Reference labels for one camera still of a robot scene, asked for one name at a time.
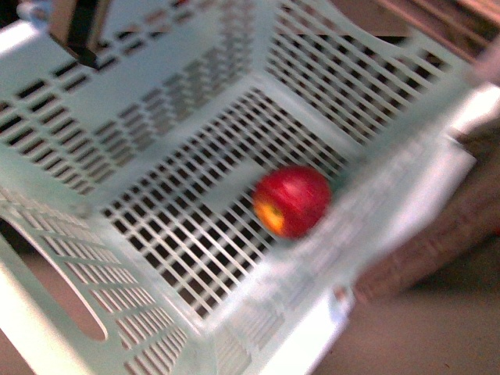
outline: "plastic basket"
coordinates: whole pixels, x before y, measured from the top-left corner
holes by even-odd
[[[115,1],[96,70],[28,23],[3,29],[0,216],[105,340],[4,241],[2,329],[39,373],[310,369],[346,321],[333,288],[394,240],[466,68],[417,32],[380,41],[326,0]],[[287,164],[334,188],[300,241],[252,212],[254,182]]]

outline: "basket bottom grid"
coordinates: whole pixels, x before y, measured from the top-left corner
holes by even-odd
[[[299,164],[333,182],[346,160],[259,89],[220,112],[102,213],[200,317],[273,247],[252,185]]]

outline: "hand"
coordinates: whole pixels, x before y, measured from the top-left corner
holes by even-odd
[[[353,288],[360,302],[396,295],[498,231],[500,121],[460,134],[457,140],[487,161],[432,223],[362,273]]]

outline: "white plastic basket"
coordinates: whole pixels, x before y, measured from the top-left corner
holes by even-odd
[[[105,332],[85,336],[0,242],[0,327],[38,373],[304,373],[345,323],[333,288],[466,164],[442,114],[467,65],[327,0],[116,0],[98,61],[28,23],[0,32],[0,216]],[[334,188],[300,241],[267,233],[250,199],[290,163]],[[411,196],[429,171],[440,193]]]

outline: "red apple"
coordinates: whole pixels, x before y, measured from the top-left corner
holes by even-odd
[[[330,187],[309,166],[286,166],[265,175],[255,186],[255,214],[271,232],[299,238],[323,217],[331,201]]]

